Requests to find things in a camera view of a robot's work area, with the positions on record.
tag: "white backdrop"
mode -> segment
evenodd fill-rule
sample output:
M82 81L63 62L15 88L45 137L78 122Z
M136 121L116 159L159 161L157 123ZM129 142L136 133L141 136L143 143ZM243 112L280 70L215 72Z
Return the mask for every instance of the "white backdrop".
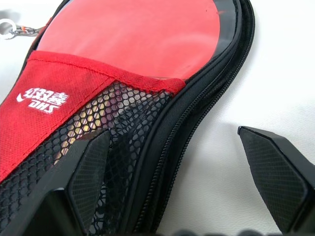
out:
M0 18L41 27L59 3L0 0ZM315 1L252 0L252 4L257 23L252 51L189 144L160 233L279 231L252 180L237 136L239 125L285 136L315 163ZM0 41L0 102L14 84L32 40Z

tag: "red fabric panel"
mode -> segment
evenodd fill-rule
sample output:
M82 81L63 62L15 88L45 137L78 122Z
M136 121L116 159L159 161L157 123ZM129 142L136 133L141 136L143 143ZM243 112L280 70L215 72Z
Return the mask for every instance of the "red fabric panel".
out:
M0 181L113 81L176 94L180 79L158 80L72 55L35 51L0 106Z
M53 19L38 49L185 80L210 61L219 36L213 0L74 0Z

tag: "dhs logo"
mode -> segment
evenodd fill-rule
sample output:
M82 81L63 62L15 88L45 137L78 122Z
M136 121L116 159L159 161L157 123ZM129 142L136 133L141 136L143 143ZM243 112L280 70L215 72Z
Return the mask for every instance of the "dhs logo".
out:
M31 88L23 95L19 94L16 97L18 102L23 102L24 100L30 101L28 107L47 114L53 113L53 111L64 104L67 99L68 95L64 92L54 92L44 88Z

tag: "mesh netting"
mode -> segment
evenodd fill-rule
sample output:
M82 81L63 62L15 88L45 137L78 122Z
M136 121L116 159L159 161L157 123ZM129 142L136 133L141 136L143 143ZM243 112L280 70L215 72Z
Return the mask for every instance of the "mesh netting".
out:
M27 200L43 174L70 145L91 131L109 128L111 145L90 234L115 233L140 150L170 94L148 93L115 82L72 116L0 184L0 232Z

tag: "zipper track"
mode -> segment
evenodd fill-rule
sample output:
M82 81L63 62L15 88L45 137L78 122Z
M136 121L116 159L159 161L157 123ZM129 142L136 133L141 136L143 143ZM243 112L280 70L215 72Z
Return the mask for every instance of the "zipper track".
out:
M242 58L241 58L241 61L239 62L237 68L235 69L235 71L233 72L233 74L231 75L230 79L225 83L224 87L219 91L218 95L214 98L214 100L211 102L211 104L209 105L209 107L207 108L207 110L202 114L202 116L200 117L200 119L198 120L198 122L196 123L196 125L194 126L193 130L191 131L189 137L187 138L186 142L185 142L185 145L181 151L181 155L179 157L179 160L178 160L178 163L176 165L176 168L175 168L175 172L174 172L174 175L173 175L173 178L171 180L171 183L170 183L170 186L167 190L167 194L166 194L166 197L165 197L165 200L164 200L164 203L163 203L163 206L160 210L160 214L159 216L157 217L157 220L154 222L154 225L152 226L152 232L155 232L157 229L158 229L158 226L161 222L161 219L164 215L164 212L165 212L165 209L166 209L166 206L167 206L167 203L168 203L168 200L169 200L169 197L171 195L171 191L172 191L172 188L174 186L174 182L175 182L175 179L176 179L176 176L177 176L177 173L178 173L178 170L179 170L179 167L181 165L181 162L183 160L183 157L184 157L184 154L186 152L186 149L188 147L188 144L189 142L191 141L191 138L193 136L193 134L195 133L197 127L199 126L199 124L201 123L201 121L205 118L205 116L208 114L208 112L214 107L214 105L218 102L218 100L223 96L223 94L226 92L226 90L228 89L228 87L232 84L233 80L235 79L236 75L238 74L238 72L240 71L241 67L243 66L244 62L245 62L245 59L246 57L248 56L249 54L249 51L250 51L250 48L252 46L252 42L253 42L253 37L254 37L254 30L255 30L255 19L254 19L254 12L253 12L253 8L252 8L252 5L251 3L249 2L249 0L246 0L246 4L248 5L249 7L249 14L251 15L252 17L252 29L251 29L251 35L250 35L250 39L249 39L249 43L246 47L246 50L245 50L245 53L243 54ZM181 124L183 123L183 121L189 116L189 114L194 110L194 108L196 107L197 103L202 99L202 98L205 98L207 95L208 95L208 92L209 92L209 89L213 86L214 83L217 82L217 80L220 78L220 76L226 72L226 69L230 66L230 62L224 67L224 69L221 71L221 73L195 98L195 100L188 106L188 108L184 111L184 113L182 114L182 116L180 117L180 119L176 122L174 128L172 129L169 137L167 138L166 142L165 142L165 145L163 147L163 151L161 153L161 156L160 156L160 159L158 161L158 165L157 165L157 168L156 168L156 171L154 173L154 177L151 181L151 184L150 184L150 188L149 188L149 191L148 191L148 195L145 199L145 202L144 202L144 205L143 205L143 208L141 209L140 211L140 215L138 217L138 220L137 220L137 223L134 227L134 230L133 232L136 233L139 231L141 225L142 225L142 222L144 220L144 216L145 216L145 213L149 207L149 202L150 202L150 199L152 197L152 194L154 192L154 188L155 188L155 185L158 181L158 177L160 175L160 172L161 172L161 169L163 167L163 164L164 164L164 161L167 157L167 154L168 154L168 149L169 149L169 146L171 145L171 142L173 141L179 127L181 126Z

